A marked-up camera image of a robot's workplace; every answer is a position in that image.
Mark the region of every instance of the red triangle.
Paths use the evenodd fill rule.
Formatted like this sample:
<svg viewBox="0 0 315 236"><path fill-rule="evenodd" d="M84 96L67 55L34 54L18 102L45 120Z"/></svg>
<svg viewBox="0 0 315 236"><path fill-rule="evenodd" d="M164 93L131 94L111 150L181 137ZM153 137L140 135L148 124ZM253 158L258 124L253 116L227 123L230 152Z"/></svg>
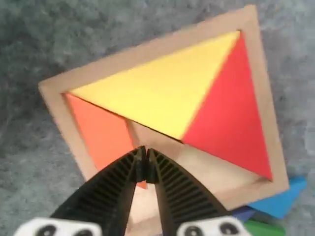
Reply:
<svg viewBox="0 0 315 236"><path fill-rule="evenodd" d="M72 115L81 132L88 153L98 171L133 150L124 117L65 93ZM138 183L146 188L146 183Z"/></svg>
<svg viewBox="0 0 315 236"><path fill-rule="evenodd" d="M242 35L182 141L272 178Z"/></svg>

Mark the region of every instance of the green puzzle piece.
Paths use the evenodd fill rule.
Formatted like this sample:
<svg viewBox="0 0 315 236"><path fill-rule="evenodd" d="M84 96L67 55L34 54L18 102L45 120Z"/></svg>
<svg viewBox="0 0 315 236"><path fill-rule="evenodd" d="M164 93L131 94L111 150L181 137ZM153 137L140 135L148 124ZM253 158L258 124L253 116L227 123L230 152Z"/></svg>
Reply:
<svg viewBox="0 0 315 236"><path fill-rule="evenodd" d="M244 223L245 228L253 236L284 236L285 230L280 226L268 225L265 223L249 220Z"/></svg>

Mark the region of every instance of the blue puzzle piece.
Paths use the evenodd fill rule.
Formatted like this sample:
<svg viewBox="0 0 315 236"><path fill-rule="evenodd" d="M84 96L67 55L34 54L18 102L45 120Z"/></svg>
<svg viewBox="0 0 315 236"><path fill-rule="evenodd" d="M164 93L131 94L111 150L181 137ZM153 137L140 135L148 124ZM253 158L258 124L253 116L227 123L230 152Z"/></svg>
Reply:
<svg viewBox="0 0 315 236"><path fill-rule="evenodd" d="M255 214L255 212L256 211L254 209L248 206L243 206L233 210L232 215L241 221L247 221Z"/></svg>
<svg viewBox="0 0 315 236"><path fill-rule="evenodd" d="M289 180L289 183L290 189L272 197L250 203L248 206L278 219L284 218L289 212L295 198L297 198L300 191L306 187L306 180L304 177L292 178Z"/></svg>

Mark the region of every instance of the gray carpet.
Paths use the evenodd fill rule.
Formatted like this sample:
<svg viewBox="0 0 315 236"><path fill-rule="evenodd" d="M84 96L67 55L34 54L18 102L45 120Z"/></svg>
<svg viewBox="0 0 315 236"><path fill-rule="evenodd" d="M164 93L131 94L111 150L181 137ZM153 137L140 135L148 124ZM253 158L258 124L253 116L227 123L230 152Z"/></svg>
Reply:
<svg viewBox="0 0 315 236"><path fill-rule="evenodd" d="M276 223L314 235L314 0L1 0L0 235L48 216L83 183L39 81L246 3L259 9L288 172L308 179Z"/></svg>

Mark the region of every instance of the tangram puzzle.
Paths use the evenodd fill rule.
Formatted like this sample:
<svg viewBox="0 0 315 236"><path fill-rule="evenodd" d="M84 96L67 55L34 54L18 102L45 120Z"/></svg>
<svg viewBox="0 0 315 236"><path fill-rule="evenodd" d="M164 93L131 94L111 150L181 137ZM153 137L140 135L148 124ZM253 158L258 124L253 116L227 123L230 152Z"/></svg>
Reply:
<svg viewBox="0 0 315 236"><path fill-rule="evenodd" d="M139 145L173 158L227 209L288 189L254 6L40 83L86 179ZM130 235L160 231L139 183Z"/></svg>

